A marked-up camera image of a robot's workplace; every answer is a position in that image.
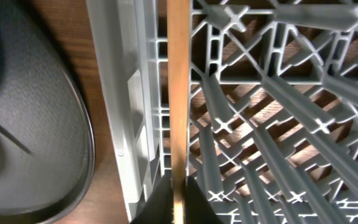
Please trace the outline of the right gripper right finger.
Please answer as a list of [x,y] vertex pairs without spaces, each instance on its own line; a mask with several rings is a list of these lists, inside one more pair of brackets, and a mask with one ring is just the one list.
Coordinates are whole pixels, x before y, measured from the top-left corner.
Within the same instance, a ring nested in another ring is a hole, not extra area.
[[223,224],[204,197],[196,180],[187,178],[185,189],[186,224]]

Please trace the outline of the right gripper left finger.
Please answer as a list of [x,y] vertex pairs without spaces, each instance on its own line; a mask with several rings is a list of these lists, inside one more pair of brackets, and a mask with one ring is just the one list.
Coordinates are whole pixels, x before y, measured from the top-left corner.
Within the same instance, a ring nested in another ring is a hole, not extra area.
[[172,221],[172,178],[170,174],[165,174],[131,224],[171,224]]

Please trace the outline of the wooden chopstick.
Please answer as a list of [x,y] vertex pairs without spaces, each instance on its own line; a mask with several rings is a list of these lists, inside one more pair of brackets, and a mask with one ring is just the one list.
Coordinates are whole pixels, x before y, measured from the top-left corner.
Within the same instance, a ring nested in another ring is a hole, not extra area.
[[173,222],[185,223],[190,63],[190,0],[167,1],[168,100]]

